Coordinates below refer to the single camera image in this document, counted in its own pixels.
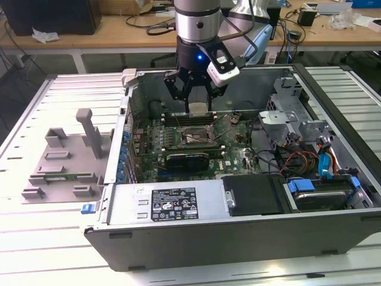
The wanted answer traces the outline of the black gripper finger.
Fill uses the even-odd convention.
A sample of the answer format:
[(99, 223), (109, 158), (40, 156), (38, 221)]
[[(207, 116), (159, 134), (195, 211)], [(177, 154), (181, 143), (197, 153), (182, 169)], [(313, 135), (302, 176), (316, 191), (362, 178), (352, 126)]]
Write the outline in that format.
[(212, 101), (214, 98), (222, 97), (228, 87), (224, 85), (222, 87), (216, 86), (215, 88), (211, 85), (212, 80), (209, 77), (204, 77), (204, 86), (208, 94), (208, 111), (212, 111)]
[[(178, 70), (166, 72), (164, 75), (164, 83), (170, 95), (174, 100), (183, 101), (185, 103), (185, 112), (189, 113), (189, 96), (194, 84), (193, 72), (189, 70)], [(176, 86), (177, 79), (182, 81), (182, 89)]]

